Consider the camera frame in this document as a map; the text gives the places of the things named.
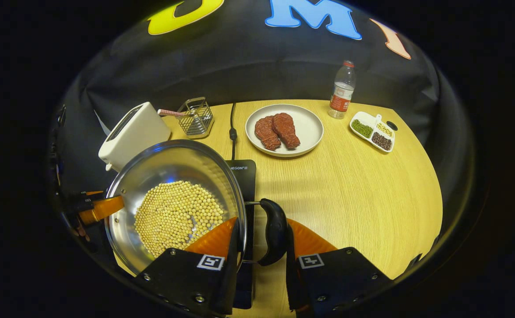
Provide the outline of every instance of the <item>black cable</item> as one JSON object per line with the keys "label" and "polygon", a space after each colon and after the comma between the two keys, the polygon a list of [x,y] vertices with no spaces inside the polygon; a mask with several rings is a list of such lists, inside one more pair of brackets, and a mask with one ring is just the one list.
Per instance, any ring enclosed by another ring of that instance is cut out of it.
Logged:
{"label": "black cable", "polygon": [[234,158],[235,158],[236,138],[238,137],[238,134],[236,133],[236,129],[234,129],[234,124],[232,122],[232,118],[234,115],[234,106],[236,106],[236,103],[232,104],[232,110],[230,112],[230,140],[232,141],[232,160],[234,160]]}

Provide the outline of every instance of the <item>black induction cooktop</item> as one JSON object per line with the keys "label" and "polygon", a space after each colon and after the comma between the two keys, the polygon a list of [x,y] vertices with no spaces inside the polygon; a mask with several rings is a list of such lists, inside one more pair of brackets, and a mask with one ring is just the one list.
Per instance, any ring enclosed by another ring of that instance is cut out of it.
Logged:
{"label": "black induction cooktop", "polygon": [[[256,163],[253,160],[227,160],[232,173],[240,185],[244,201],[255,201]],[[254,206],[246,205],[248,237],[244,260],[251,261],[254,257]],[[255,295],[255,278],[253,264],[242,263],[236,277],[236,294],[234,308],[249,309]]]}

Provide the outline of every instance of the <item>steak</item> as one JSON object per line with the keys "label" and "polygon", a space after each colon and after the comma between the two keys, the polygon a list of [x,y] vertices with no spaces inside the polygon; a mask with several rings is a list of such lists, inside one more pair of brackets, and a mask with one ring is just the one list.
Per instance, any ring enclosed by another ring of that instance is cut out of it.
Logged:
{"label": "steak", "polygon": [[273,131],[277,133],[287,148],[296,148],[300,145],[300,140],[295,134],[295,125],[290,115],[286,113],[274,115],[272,127]]}
{"label": "steak", "polygon": [[273,116],[264,117],[256,122],[255,134],[266,149],[275,151],[281,146],[279,137],[272,129]]}

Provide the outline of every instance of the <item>wire basket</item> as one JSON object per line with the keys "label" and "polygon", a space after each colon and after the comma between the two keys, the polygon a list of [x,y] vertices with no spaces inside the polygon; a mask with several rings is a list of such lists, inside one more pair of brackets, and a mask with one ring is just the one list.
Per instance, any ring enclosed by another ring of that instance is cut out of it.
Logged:
{"label": "wire basket", "polygon": [[189,139],[206,137],[215,122],[206,97],[188,99],[181,105],[178,112],[185,112],[184,116],[177,119]]}

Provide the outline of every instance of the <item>water bottle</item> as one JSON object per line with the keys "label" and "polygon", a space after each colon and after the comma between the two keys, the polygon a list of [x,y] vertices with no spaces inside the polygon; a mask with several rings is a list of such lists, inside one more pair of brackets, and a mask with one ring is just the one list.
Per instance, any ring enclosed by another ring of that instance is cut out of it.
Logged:
{"label": "water bottle", "polygon": [[336,119],[344,118],[355,88],[356,73],[354,72],[354,63],[344,61],[334,79],[334,92],[330,99],[330,109],[328,110],[328,114],[331,117]]}

